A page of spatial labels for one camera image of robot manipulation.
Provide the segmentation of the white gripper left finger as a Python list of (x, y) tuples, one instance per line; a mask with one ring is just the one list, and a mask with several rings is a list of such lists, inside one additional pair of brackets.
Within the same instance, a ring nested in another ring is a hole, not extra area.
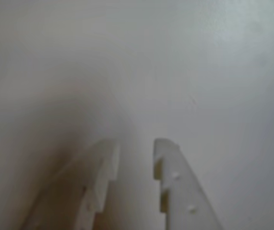
[(116, 180), (120, 145), (103, 139), (80, 153), (40, 190), (23, 230), (91, 230)]

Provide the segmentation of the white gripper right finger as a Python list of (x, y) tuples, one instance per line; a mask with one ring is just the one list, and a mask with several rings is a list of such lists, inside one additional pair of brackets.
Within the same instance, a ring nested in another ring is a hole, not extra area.
[(166, 215), (167, 230), (223, 229), (179, 145), (155, 139), (153, 168), (154, 179), (160, 181), (160, 211)]

